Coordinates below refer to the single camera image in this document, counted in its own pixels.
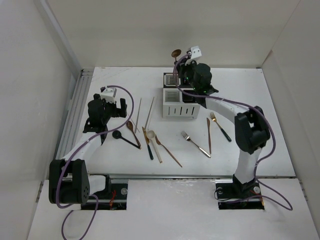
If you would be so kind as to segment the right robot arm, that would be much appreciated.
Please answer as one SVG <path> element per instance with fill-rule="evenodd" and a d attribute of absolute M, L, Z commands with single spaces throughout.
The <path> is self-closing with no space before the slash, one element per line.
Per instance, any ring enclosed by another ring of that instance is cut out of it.
<path fill-rule="evenodd" d="M 174 77 L 185 80 L 194 93 L 191 95 L 202 107 L 215 111 L 234 124 L 235 142 L 239 147 L 238 165 L 231 183 L 217 184 L 221 199 L 246 199 L 257 186 L 256 171 L 262 148 L 270 139 L 269 124 L 263 110 L 242 102 L 216 97 L 218 90 L 211 85 L 211 69 L 204 63 L 187 62 L 183 56 L 175 61 Z"/>

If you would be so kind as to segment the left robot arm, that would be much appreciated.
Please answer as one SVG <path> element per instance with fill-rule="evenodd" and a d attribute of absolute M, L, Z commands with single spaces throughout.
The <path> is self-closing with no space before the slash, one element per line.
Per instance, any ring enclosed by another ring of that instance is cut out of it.
<path fill-rule="evenodd" d="M 127 104 L 120 99 L 120 108 L 111 96 L 95 94 L 88 104 L 88 118 L 82 137 L 74 148 L 62 159 L 55 159 L 49 165 L 48 198 L 57 202 L 59 189 L 60 204 L 85 204 L 89 196 L 96 193 L 100 198 L 111 195 L 112 186 L 107 175 L 88 175 L 86 161 L 107 138 L 107 123 L 111 118 L 126 118 Z"/>

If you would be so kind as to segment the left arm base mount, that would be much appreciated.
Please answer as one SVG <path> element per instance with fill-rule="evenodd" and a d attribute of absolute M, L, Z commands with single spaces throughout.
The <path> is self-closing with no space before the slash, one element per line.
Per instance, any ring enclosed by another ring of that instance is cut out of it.
<path fill-rule="evenodd" d="M 90 195 L 98 198 L 98 210 L 127 209 L 128 180 L 107 175 L 89 175 Z"/>

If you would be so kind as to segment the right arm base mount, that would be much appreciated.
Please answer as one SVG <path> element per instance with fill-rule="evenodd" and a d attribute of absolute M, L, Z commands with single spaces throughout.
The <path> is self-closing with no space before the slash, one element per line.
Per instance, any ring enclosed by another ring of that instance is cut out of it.
<path fill-rule="evenodd" d="M 255 183 L 244 192 L 237 192 L 232 182 L 215 184 L 214 197 L 218 201 L 219 210 L 264 210 L 260 185 Z"/>

